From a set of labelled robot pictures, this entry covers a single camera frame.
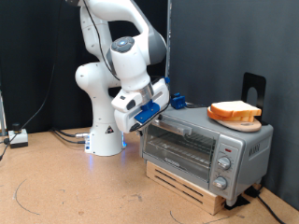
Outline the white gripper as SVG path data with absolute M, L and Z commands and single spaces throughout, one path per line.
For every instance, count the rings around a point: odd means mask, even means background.
M 137 91 L 120 90 L 112 100 L 118 128 L 129 133 L 142 129 L 158 116 L 169 103 L 169 78 L 162 77 Z

